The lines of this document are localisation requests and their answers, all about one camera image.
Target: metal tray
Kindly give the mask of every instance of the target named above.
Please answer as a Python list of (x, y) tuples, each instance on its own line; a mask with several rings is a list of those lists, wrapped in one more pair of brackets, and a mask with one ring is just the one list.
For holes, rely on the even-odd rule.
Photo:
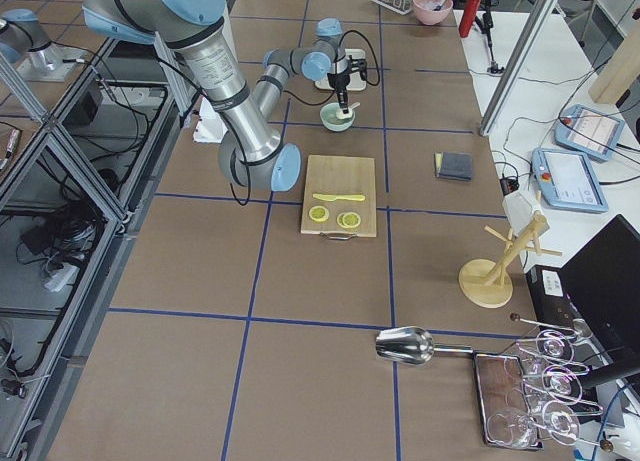
[[(505, 368), (509, 369), (511, 376), (506, 374)], [(482, 437), (484, 442), (489, 446), (504, 448), (489, 439), (487, 435), (487, 420), (494, 413), (507, 407), (506, 395), (514, 388), (523, 389), (522, 383), (522, 366), (520, 360), (516, 356), (497, 355), (476, 353), (473, 356), (473, 372), (475, 374), (476, 392), (478, 395), (478, 407), (480, 408), (480, 417), (482, 419)], [(517, 403), (521, 401), (520, 406), (512, 405), (511, 407), (522, 409), (529, 412), (524, 396), (514, 398)], [(540, 451), (544, 446), (541, 441), (532, 445), (528, 449), (519, 449), (518, 451)]]

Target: lemon slice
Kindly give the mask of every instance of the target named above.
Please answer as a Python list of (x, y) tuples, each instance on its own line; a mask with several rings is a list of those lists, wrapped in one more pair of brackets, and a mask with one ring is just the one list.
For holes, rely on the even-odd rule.
[(358, 213), (354, 213), (353, 211), (349, 211), (347, 213), (340, 213), (338, 215), (338, 226), (344, 229), (353, 229), (360, 226), (360, 222), (362, 218)]
[(313, 206), (309, 210), (309, 217), (316, 223), (324, 223), (327, 219), (329, 219), (329, 210), (324, 206)]

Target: tablet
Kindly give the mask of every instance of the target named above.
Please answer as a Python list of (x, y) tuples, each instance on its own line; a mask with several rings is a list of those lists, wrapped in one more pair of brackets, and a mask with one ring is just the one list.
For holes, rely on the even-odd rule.
[(570, 107), (556, 124), (556, 142), (567, 148), (587, 153), (596, 161), (607, 161), (613, 156), (624, 121), (587, 108), (581, 104)]
[(531, 156), (531, 166), (550, 206), (587, 213), (609, 210), (586, 153), (536, 148)]

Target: wooden cutting board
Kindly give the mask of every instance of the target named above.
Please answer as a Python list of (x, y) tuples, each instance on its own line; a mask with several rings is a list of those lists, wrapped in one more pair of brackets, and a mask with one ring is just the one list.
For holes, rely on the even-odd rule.
[[(313, 197), (320, 194), (363, 194), (364, 201), (321, 201)], [(309, 217), (313, 206), (329, 210), (329, 219), (322, 223)], [(356, 228), (338, 225), (338, 214), (356, 212), (362, 218)], [(311, 155), (307, 161), (307, 179), (302, 204), (302, 234), (354, 234), (375, 238), (376, 231), (376, 179), (373, 158)]]

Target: small bowl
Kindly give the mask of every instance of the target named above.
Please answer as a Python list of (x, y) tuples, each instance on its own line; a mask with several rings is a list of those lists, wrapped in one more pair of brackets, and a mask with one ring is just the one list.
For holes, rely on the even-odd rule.
[(422, 24), (432, 26), (438, 24), (449, 15), (453, 9), (453, 1), (447, 0), (440, 11), (425, 9), (425, 5), (429, 3), (437, 3), (439, 0), (413, 0), (413, 12)]
[(344, 131), (349, 129), (353, 124), (353, 121), (356, 119), (355, 110), (353, 112), (353, 116), (347, 119), (339, 119), (336, 116), (336, 111), (340, 108), (338, 103), (329, 103), (325, 104), (320, 110), (320, 119), (322, 120), (322, 124), (329, 131), (335, 131), (339, 133), (340, 131)]

